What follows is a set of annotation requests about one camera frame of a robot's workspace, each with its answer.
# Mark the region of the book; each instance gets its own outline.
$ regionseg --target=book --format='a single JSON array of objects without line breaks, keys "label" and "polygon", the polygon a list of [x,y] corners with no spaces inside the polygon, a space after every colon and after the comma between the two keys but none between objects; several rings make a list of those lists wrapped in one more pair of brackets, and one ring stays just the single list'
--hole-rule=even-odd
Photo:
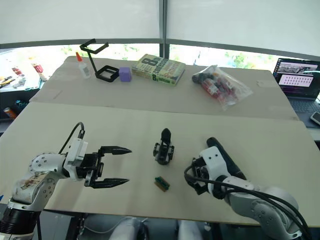
[{"label": "book", "polygon": [[185,71],[182,62],[145,54],[132,66],[132,73],[153,81],[175,86]]}]

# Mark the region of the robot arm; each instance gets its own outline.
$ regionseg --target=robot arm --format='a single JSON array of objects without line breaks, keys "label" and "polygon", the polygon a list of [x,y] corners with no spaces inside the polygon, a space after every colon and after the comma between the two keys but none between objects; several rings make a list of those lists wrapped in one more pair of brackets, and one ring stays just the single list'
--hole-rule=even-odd
[{"label": "robot arm", "polygon": [[104,164],[101,158],[105,154],[127,154],[131,150],[102,146],[98,152],[86,154],[87,145],[81,138],[75,138],[67,153],[42,153],[31,161],[26,175],[13,187],[12,197],[0,221],[0,239],[32,239],[38,217],[60,179],[85,179],[84,186],[95,189],[113,188],[129,181],[122,178],[96,180],[102,175]]},{"label": "robot arm", "polygon": [[291,240],[303,234],[296,224],[301,223],[297,216],[298,203],[288,192],[247,181],[215,138],[209,138],[207,143],[209,148],[203,150],[184,172],[187,183],[199,195],[209,192],[215,198],[224,199],[237,214],[259,222],[273,239]]}]

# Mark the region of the clear plastic bag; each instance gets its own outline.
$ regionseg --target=clear plastic bag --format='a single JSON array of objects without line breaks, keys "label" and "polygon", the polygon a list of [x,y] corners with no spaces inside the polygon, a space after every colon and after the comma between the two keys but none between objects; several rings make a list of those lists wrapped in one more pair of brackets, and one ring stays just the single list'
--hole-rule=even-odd
[{"label": "clear plastic bag", "polygon": [[253,93],[243,82],[222,71],[217,65],[208,66],[194,74],[192,81],[201,84],[212,97],[218,99],[224,111]]}]

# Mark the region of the table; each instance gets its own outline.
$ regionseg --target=table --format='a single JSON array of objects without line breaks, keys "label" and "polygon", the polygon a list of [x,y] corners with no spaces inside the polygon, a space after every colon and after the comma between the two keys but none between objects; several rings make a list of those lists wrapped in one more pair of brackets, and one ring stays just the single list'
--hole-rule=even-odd
[{"label": "table", "polygon": [[[89,59],[84,57],[83,60],[93,72]],[[117,68],[131,67],[135,63],[105,58],[95,58],[94,62],[97,69],[104,65]],[[299,120],[270,71],[222,67],[228,74],[253,90],[253,95],[223,111],[218,101],[191,80],[193,74],[204,68],[187,65],[176,86],[135,75],[132,75],[132,82],[121,82],[117,78],[113,83],[108,83],[94,75],[90,79],[83,79],[76,57],[69,56],[31,101],[171,113]],[[263,87],[258,86],[257,81],[263,83]]]},{"label": "table", "polygon": [[[132,150],[103,158],[103,178],[128,178],[110,189],[84,187],[84,182],[60,180],[47,209],[256,224],[237,215],[209,194],[198,196],[183,171],[193,157],[216,137],[247,178],[256,185],[278,186],[291,193],[309,226],[320,226],[320,152],[303,123],[296,120],[171,113],[112,107],[32,102],[0,137],[0,194],[2,203],[15,181],[39,153],[57,152],[73,126],[83,121],[87,153],[100,146]],[[173,160],[159,165],[153,147],[169,128],[175,146]],[[154,177],[162,176],[170,189],[162,192]]]}]

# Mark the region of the glue bottle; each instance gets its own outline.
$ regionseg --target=glue bottle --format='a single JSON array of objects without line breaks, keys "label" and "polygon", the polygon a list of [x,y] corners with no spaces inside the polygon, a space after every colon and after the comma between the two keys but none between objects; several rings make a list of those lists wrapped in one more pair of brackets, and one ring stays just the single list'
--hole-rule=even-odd
[{"label": "glue bottle", "polygon": [[80,72],[81,72],[83,78],[85,78],[85,79],[90,78],[91,75],[90,75],[90,71],[89,71],[89,69],[87,67],[87,64],[85,64],[83,62],[83,60],[82,60],[82,58],[81,58],[81,56],[79,55],[78,52],[76,52],[75,55],[76,55],[76,59],[79,62],[79,66],[78,67],[80,69]]}]

